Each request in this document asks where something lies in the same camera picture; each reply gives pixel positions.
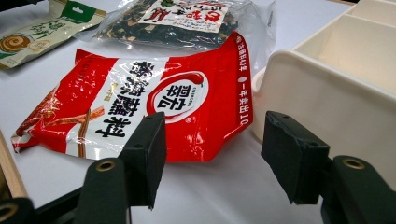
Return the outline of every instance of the package label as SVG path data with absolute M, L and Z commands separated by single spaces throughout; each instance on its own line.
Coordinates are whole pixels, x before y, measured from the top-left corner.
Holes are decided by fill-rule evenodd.
M 213 1 L 188 3 L 158 0 L 146 11 L 139 23 L 170 25 L 186 30 L 217 33 L 229 5 Z

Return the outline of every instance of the wooden stick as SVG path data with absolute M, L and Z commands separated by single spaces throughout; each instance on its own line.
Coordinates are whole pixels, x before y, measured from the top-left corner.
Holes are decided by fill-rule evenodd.
M 13 198 L 25 197 L 27 198 L 26 189 L 22 183 L 20 173 L 18 173 L 15 166 L 14 159 L 9 153 L 6 141 L 0 131 L 0 166 L 3 169 L 4 177 Z

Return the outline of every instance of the food package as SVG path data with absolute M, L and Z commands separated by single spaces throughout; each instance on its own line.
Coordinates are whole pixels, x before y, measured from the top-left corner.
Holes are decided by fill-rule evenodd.
M 141 119 L 163 111 L 167 161 L 210 161 L 252 122 L 248 48 L 237 32 L 191 56 L 131 60 L 79 50 L 76 60 L 11 137 L 17 152 L 41 145 L 117 157 Z
M 103 10 L 78 2 L 49 0 L 46 17 L 0 35 L 0 69 L 41 56 L 75 33 L 99 24 L 105 16 Z
M 248 28 L 255 25 L 255 30 Z M 173 49 L 218 48 L 232 31 L 265 35 L 249 0 L 134 0 L 104 20 L 97 38 Z

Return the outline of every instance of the black metal bracket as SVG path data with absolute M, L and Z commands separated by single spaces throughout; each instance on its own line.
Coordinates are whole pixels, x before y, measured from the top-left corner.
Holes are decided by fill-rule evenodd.
M 153 208 L 165 160 L 160 112 L 142 119 L 117 158 L 94 162 L 81 188 L 37 209 L 27 198 L 2 201 L 0 223 L 131 223 L 131 206 Z
M 291 203 L 323 198 L 324 223 L 396 223 L 396 192 L 367 161 L 337 156 L 288 115 L 268 111 L 262 157 Z

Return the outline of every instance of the green package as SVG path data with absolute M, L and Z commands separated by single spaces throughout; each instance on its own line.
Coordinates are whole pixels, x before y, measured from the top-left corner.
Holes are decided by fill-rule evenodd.
M 27 63 L 96 24 L 106 12 L 74 1 L 49 0 L 49 14 L 0 36 L 0 69 Z

